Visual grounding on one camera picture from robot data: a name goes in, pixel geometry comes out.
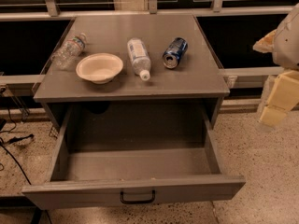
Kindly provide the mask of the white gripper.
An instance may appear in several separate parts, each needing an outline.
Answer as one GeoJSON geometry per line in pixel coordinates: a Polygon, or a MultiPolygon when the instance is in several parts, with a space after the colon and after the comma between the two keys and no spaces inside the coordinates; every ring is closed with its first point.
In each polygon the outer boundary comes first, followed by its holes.
{"type": "Polygon", "coordinates": [[[279,24],[258,40],[253,49],[261,53],[272,52],[273,62],[291,71],[278,75],[266,100],[259,122],[275,127],[299,104],[299,4],[279,24]]]}

